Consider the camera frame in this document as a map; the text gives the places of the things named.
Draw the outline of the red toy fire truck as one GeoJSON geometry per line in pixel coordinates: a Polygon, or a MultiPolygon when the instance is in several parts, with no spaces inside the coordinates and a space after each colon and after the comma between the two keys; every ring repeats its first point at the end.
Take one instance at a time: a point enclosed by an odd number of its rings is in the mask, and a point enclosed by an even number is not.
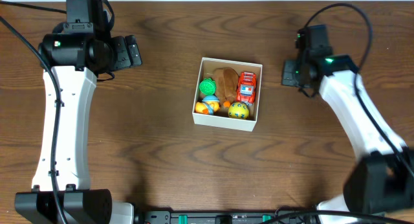
{"type": "Polygon", "coordinates": [[[254,105],[257,85],[256,78],[256,74],[251,72],[242,72],[240,74],[236,91],[237,102],[243,102],[248,106],[254,105]]]}

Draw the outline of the yellow ball with blue letters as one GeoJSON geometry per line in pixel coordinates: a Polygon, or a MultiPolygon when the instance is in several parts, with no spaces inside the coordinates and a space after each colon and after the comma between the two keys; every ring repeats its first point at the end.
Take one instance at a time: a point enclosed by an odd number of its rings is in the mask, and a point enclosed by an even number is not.
{"type": "Polygon", "coordinates": [[[234,102],[228,108],[228,116],[230,118],[238,118],[246,120],[249,117],[250,111],[248,106],[243,102],[234,102]]]}

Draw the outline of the brown plush toy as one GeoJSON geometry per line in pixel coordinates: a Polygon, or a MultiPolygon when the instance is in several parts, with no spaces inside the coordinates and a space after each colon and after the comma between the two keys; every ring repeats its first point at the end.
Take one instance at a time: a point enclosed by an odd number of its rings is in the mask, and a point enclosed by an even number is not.
{"type": "Polygon", "coordinates": [[[237,96],[238,73],[231,67],[223,67],[214,70],[213,81],[216,84],[215,95],[220,105],[230,107],[237,96]]]}

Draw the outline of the white cardboard box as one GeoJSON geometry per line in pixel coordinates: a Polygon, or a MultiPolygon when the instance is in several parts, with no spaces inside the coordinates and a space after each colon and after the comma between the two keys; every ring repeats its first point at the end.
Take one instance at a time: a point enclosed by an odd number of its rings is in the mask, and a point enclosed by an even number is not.
{"type": "Polygon", "coordinates": [[[259,113],[259,101],[261,94],[261,76],[262,76],[263,66],[258,63],[247,63],[247,62],[237,62],[232,60],[222,60],[216,58],[206,58],[201,59],[201,64],[199,67],[199,75],[197,79],[196,91],[193,100],[193,110],[192,116],[195,124],[213,126],[218,128],[227,128],[227,129],[236,129],[241,131],[253,131],[256,123],[257,116],[259,113]],[[254,105],[249,106],[249,117],[246,120],[230,118],[228,116],[228,111],[224,108],[220,108],[218,112],[214,115],[206,115],[195,112],[195,105],[197,102],[200,102],[204,95],[199,90],[199,85],[204,78],[210,77],[213,74],[215,69],[231,67],[238,74],[241,72],[252,72],[256,75],[256,97],[254,100],[254,105]]]}

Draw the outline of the green ridged ball toy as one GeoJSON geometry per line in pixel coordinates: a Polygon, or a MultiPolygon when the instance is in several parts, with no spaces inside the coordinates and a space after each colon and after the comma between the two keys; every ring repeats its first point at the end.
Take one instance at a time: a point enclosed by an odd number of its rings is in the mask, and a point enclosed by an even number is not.
{"type": "Polygon", "coordinates": [[[206,96],[214,95],[216,89],[216,83],[212,78],[205,78],[199,84],[200,92],[206,96]]]}

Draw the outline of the yellow blue duck toy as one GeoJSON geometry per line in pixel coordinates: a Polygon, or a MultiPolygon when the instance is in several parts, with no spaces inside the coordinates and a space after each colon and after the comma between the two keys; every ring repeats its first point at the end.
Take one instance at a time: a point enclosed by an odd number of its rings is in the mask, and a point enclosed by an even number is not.
{"type": "Polygon", "coordinates": [[[219,99],[215,95],[205,96],[201,102],[195,104],[195,112],[199,114],[213,115],[219,109],[219,99]]]}

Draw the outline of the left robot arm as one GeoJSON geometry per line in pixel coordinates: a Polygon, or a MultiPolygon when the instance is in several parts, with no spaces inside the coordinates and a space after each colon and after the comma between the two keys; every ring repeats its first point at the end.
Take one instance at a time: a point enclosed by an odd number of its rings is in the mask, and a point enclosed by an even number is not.
{"type": "Polygon", "coordinates": [[[87,143],[97,83],[142,64],[136,38],[111,35],[107,0],[66,0],[65,13],[34,51],[45,71],[43,140],[31,190],[16,194],[15,209],[32,223],[132,223],[131,203],[91,188],[87,143]]]}

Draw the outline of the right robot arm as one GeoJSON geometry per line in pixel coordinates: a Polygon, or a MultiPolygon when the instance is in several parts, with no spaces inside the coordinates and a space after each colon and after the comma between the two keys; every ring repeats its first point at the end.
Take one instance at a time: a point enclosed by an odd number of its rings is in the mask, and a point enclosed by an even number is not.
{"type": "Polygon", "coordinates": [[[342,194],[317,210],[381,214],[413,207],[413,150],[382,118],[351,57],[333,53],[325,25],[298,30],[296,48],[298,57],[286,60],[281,83],[320,95],[356,157],[342,194]]]}

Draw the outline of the black rail with green clips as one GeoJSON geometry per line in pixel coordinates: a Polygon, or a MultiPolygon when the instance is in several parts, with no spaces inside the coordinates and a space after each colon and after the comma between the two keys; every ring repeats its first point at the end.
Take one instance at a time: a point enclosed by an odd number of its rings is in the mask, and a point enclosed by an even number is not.
{"type": "MultiPolygon", "coordinates": [[[[295,212],[308,211],[302,207],[282,206],[275,211],[271,210],[227,210],[221,212],[214,211],[174,211],[172,209],[156,209],[136,214],[133,223],[139,224],[247,224],[262,223],[272,218],[295,212]]],[[[371,221],[366,219],[356,219],[341,216],[298,216],[285,218],[275,223],[328,223],[320,221],[321,218],[332,218],[333,223],[385,223],[383,221],[371,221]]]]}

